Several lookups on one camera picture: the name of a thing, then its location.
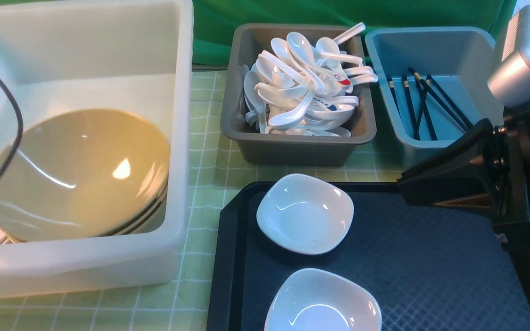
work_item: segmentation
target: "black tray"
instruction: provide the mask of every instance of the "black tray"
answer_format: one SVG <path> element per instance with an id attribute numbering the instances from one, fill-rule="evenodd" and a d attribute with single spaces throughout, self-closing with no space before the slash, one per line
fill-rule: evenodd
<path id="1" fill-rule="evenodd" d="M 208 331 L 262 331 L 290 274 L 321 268 L 368 290 L 383 330 L 530 331 L 530 251 L 502 251 L 490 220 L 410 207 L 395 183 L 333 183 L 355 216 L 344 241 L 305 256 L 275 245 L 256 210 L 273 183 L 246 186 L 220 214 Z"/>

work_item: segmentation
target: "blue plastic bin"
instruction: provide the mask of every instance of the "blue plastic bin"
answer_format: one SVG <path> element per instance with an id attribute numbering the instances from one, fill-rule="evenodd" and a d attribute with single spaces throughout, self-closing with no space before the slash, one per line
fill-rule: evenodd
<path id="1" fill-rule="evenodd" d="M 427 109 L 438 140 L 431 140 L 425 117 L 421 120 L 420 140 L 414 139 L 402 75 L 408 77 L 415 114 L 420 109 L 420 97 L 408 67 L 416 69 L 424 78 L 431 74 L 472 123 L 488 118 L 493 125 L 502 124 L 503 106 L 492 96 L 486 83 L 494 48 L 494 39 L 488 32 L 472 27 L 380 29 L 366 35 L 365 44 L 379 77 L 381 94 L 394 132 L 402 143 L 405 168 L 447 147 L 463 134 L 463 130 L 433 97 L 428 96 Z M 387 75 L 392 76 L 396 87 L 400 114 L 387 83 Z"/>

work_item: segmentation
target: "tray textured surface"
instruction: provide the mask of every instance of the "tray textured surface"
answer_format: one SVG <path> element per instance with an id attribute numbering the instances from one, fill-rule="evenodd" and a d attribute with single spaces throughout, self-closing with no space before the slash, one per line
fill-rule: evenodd
<path id="1" fill-rule="evenodd" d="M 288 252 L 259 230 L 250 199 L 242 330 L 262 330 L 286 278 L 321 268 L 354 281 L 379 303 L 383 329 L 530 330 L 530 308 L 487 218 L 409 207 L 391 193 L 352 193 L 355 216 L 344 241 L 321 256 Z"/>

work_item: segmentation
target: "red marking on spoon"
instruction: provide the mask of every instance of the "red marking on spoon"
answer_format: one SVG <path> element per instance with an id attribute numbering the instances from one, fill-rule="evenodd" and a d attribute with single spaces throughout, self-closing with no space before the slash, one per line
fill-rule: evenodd
<path id="1" fill-rule="evenodd" d="M 350 80 L 348 80 L 347 78 L 343 78 L 343 76 L 341 76 L 339 74 L 334 74 L 334 77 L 337 79 L 337 81 L 341 85 L 345 85 L 345 86 L 351 85 L 351 81 Z"/>

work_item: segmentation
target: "plastic bin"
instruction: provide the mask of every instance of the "plastic bin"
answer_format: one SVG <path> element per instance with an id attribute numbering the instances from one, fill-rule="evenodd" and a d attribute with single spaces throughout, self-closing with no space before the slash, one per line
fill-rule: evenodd
<path id="1" fill-rule="evenodd" d="M 25 128 L 68 111 L 120 109 L 153 122 L 171 146 L 166 220 L 158 229 L 0 245 L 0 298 L 166 283 L 178 275 L 188 214 L 192 35 L 191 0 L 0 6 L 0 76 Z M 16 129 L 0 91 L 0 149 Z"/>
<path id="2" fill-rule="evenodd" d="M 502 124 L 502 103 L 492 96 L 486 83 L 494 48 L 494 39 L 486 31 L 472 27 L 381 29 L 366 35 L 365 44 L 379 77 L 381 95 L 394 132 L 402 143 L 404 167 L 433 155 L 463 134 L 433 97 L 428 96 L 427 109 L 438 140 L 430 139 L 424 117 L 419 130 L 421 140 L 414 139 L 402 75 L 408 77 L 415 114 L 419 111 L 420 96 L 408 67 L 424 77 L 431 74 L 472 123 L 488 118 L 494 125 Z M 392 76 L 396 87 L 400 114 L 387 75 Z"/>
<path id="3" fill-rule="evenodd" d="M 259 134 L 245 121 L 247 111 L 240 67 L 249 68 L 263 50 L 271 52 L 271 39 L 286 39 L 289 32 L 303 34 L 310 42 L 327 36 L 334 38 L 346 27 L 295 24 L 246 24 L 234 32 L 228 67 L 225 96 L 222 104 L 220 128 L 228 138 L 237 141 L 242 157 L 249 163 L 291 164 L 297 166 L 342 166 L 357 145 L 372 140 L 376 134 L 374 107 L 369 84 L 355 86 L 353 94 L 360 106 L 353 117 L 343 125 L 352 137 L 311 137 Z M 359 37 L 341 45 L 341 50 L 363 57 Z"/>

